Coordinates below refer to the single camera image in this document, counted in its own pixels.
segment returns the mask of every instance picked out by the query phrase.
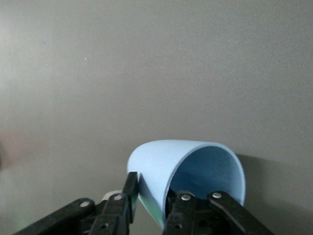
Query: light blue cup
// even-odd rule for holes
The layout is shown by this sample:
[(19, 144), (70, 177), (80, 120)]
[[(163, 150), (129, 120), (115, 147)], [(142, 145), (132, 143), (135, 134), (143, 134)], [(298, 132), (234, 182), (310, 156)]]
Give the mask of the light blue cup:
[(190, 191), (201, 199), (211, 192), (225, 191), (244, 204), (244, 170), (237, 156), (220, 143), (179, 140), (145, 143), (131, 154), (127, 171), (138, 172), (139, 199), (162, 229), (169, 188)]

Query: hex bolt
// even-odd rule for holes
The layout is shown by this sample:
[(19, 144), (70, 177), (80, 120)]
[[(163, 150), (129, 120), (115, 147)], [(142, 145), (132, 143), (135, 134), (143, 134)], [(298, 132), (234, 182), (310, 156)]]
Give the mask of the hex bolt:
[(79, 206), (80, 207), (86, 207), (86, 206), (89, 206), (89, 204), (90, 204), (90, 201), (84, 201)]
[(191, 196), (189, 194), (184, 194), (180, 197), (183, 201), (189, 201)]
[(214, 193), (212, 194), (212, 197), (214, 197), (214, 198), (221, 198), (222, 195), (221, 195), (219, 192), (214, 192)]
[(116, 195), (115, 197), (114, 197), (114, 200), (115, 201), (118, 201), (118, 200), (121, 200), (123, 197), (121, 196), (121, 194), (119, 194), (119, 195)]

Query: metal screw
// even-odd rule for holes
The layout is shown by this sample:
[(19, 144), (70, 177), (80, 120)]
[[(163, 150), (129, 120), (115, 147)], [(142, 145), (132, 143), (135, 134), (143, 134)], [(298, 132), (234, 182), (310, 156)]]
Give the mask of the metal screw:
[(115, 201), (118, 201), (118, 200), (121, 200), (123, 197), (121, 196), (121, 194), (119, 194), (119, 195), (116, 195), (115, 197), (114, 197), (114, 200)]
[(189, 194), (184, 194), (183, 196), (181, 196), (181, 199), (182, 199), (183, 201), (189, 201), (190, 198), (191, 198), (191, 196), (190, 196)]
[(90, 201), (85, 201), (85, 202), (82, 202), (79, 206), (80, 207), (86, 207), (90, 204)]
[(212, 197), (214, 197), (214, 198), (221, 198), (222, 195), (219, 192), (215, 192), (215, 193), (212, 194)]

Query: gray wall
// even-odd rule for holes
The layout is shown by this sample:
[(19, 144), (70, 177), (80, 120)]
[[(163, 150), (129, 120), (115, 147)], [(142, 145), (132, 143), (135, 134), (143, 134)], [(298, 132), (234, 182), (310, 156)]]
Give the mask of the gray wall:
[[(123, 186), (159, 139), (240, 154), (246, 208), (313, 233), (313, 2), (0, 3), (0, 234)], [(159, 235), (142, 206), (132, 234)]]

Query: plastic cup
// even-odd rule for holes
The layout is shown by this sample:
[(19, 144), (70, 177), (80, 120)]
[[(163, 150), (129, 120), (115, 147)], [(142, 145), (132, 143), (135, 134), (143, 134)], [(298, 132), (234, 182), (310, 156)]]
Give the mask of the plastic cup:
[(164, 229), (165, 203), (169, 188), (187, 190), (206, 199), (214, 191), (225, 191), (244, 204), (245, 174), (234, 152), (220, 143), (161, 140), (136, 148), (127, 171), (139, 175), (139, 199)]

